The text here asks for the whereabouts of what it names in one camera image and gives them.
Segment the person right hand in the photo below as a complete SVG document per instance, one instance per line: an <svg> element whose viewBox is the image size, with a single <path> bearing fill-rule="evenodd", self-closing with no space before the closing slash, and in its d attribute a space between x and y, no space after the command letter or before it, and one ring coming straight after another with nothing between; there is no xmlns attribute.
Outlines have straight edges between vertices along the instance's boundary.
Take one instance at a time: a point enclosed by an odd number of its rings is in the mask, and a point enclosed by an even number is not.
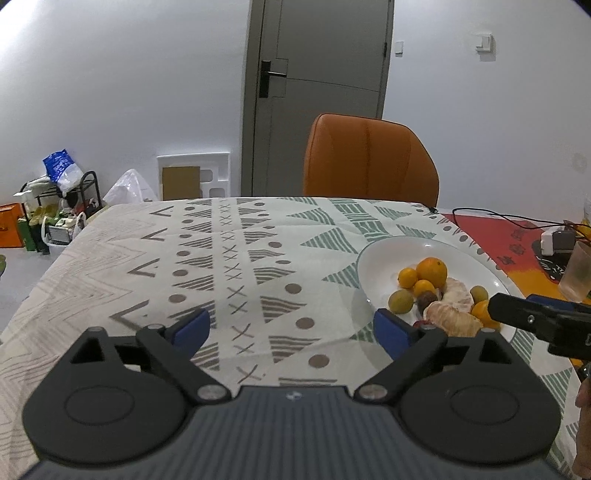
<svg viewBox="0 0 591 480"><path fill-rule="evenodd" d="M582 479L591 478L591 388L590 379L581 383L575 406L580 409L573 472Z"/></svg>

